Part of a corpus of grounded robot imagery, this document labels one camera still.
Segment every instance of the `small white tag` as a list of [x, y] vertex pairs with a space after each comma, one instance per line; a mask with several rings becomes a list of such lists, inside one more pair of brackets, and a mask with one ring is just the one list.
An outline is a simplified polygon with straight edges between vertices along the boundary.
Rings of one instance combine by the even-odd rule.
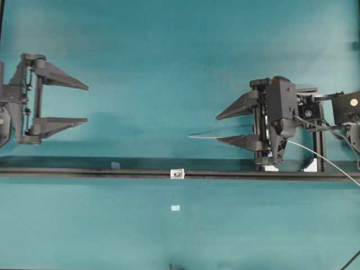
[[180, 211], [180, 205], [172, 205], [171, 211]]

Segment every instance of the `teal background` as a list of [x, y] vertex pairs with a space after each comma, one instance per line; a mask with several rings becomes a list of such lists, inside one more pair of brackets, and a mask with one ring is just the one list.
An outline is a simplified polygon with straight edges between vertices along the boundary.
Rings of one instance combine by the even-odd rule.
[[[11, 0], [3, 23], [5, 81], [28, 52], [90, 86], [43, 100], [44, 116], [89, 123], [3, 156], [252, 158], [188, 135], [251, 132], [251, 117], [214, 118], [255, 78], [359, 90], [355, 0]], [[352, 159], [328, 140], [330, 159]], [[360, 248], [358, 206], [350, 183], [1, 178], [0, 267], [339, 269]]]

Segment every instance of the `gripper jaw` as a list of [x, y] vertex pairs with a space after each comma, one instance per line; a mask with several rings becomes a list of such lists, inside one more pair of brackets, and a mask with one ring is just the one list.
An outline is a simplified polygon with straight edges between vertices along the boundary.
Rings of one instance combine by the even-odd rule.
[[217, 120], [222, 120], [225, 118], [231, 118], [246, 114], [253, 113], [253, 107], [258, 104], [259, 100], [259, 92], [258, 91], [250, 91], [248, 93], [243, 94], [239, 97], [233, 104], [227, 107], [222, 111], [218, 116], [216, 116]]
[[55, 133], [64, 131], [68, 128], [76, 127], [77, 125], [81, 125], [87, 121], [87, 118], [34, 118], [33, 126], [31, 127], [29, 134], [36, 135], [40, 138], [48, 138]]
[[48, 86], [63, 86], [89, 90], [89, 87], [69, 74], [63, 72], [52, 63], [38, 60], [36, 63], [35, 74], [43, 77], [43, 84]]
[[[9, 84], [3, 84], [4, 63], [0, 62], [0, 147], [10, 138], [11, 127], [18, 143], [40, 144], [41, 140], [65, 129], [87, 122], [86, 118], [41, 117], [43, 85], [88, 90], [81, 81], [46, 61], [43, 55], [23, 53]], [[36, 79], [34, 118], [28, 127], [31, 111], [28, 109], [28, 92], [32, 89], [32, 74]]]
[[257, 134], [223, 137], [218, 138], [217, 141], [226, 143], [228, 145], [237, 146], [252, 152], [269, 151], [268, 145], [262, 142], [260, 140], [260, 136]]

